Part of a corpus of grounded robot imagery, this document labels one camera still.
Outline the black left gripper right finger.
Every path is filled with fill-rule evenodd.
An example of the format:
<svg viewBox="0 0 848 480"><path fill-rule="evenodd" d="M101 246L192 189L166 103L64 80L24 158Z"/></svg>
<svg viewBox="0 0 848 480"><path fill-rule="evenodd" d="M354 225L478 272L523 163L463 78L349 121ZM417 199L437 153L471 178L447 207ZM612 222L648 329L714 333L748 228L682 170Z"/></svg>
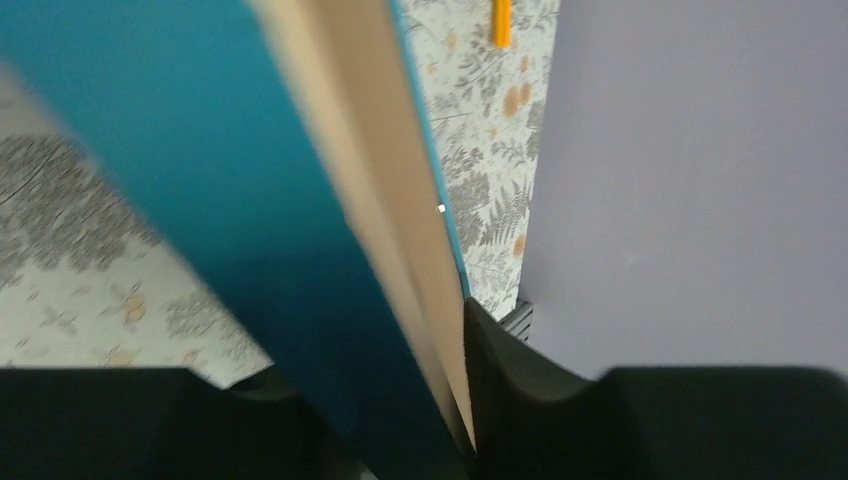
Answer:
<svg viewBox="0 0 848 480"><path fill-rule="evenodd" d="M637 366L588 380L474 299L464 348L481 479L847 475L847 382L828 370Z"/></svg>

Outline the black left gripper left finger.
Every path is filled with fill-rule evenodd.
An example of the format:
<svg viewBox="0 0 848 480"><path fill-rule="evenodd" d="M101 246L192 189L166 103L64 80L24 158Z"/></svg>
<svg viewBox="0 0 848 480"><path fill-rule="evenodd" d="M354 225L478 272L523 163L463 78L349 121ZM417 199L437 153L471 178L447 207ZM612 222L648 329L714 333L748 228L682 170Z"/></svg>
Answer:
<svg viewBox="0 0 848 480"><path fill-rule="evenodd" d="M365 479L272 368L218 388L187 368L1 373L5 479Z"/></svg>

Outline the blue wooden picture frame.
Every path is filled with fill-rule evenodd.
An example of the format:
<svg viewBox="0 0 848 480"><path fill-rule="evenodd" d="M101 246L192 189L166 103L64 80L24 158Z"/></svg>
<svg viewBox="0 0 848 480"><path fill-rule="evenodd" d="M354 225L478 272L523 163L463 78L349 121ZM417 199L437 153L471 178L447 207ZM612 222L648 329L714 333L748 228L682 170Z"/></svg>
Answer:
<svg viewBox="0 0 848 480"><path fill-rule="evenodd" d="M1 59L379 479L466 479L256 1L5 1Z"/></svg>

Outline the floral patterned table mat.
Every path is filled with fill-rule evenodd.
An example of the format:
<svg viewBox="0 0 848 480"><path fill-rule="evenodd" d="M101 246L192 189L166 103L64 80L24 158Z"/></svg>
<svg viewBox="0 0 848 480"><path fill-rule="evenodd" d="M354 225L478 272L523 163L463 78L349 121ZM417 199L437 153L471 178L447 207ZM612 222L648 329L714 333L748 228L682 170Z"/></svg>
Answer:
<svg viewBox="0 0 848 480"><path fill-rule="evenodd" d="M507 49L481 1L404 1L472 295L515 307L559 5L520 1ZM1 69L1 364L186 366L228 388L267 355Z"/></svg>

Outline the yellow toy block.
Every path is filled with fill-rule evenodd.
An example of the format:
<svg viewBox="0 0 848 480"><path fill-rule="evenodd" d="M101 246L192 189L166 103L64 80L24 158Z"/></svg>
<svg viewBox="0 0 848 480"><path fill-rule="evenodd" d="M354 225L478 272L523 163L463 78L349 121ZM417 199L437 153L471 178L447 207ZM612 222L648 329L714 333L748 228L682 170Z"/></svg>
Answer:
<svg viewBox="0 0 848 480"><path fill-rule="evenodd" d="M511 44L512 1L492 1L492 42L499 49Z"/></svg>

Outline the brown frame backing board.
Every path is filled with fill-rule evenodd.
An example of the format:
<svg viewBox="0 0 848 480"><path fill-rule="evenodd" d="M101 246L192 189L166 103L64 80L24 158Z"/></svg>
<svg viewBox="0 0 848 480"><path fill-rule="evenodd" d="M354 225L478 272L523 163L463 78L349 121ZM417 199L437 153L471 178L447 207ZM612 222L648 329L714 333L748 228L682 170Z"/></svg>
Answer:
<svg viewBox="0 0 848 480"><path fill-rule="evenodd" d="M396 5L256 1L253 9L447 427L472 449L461 275Z"/></svg>

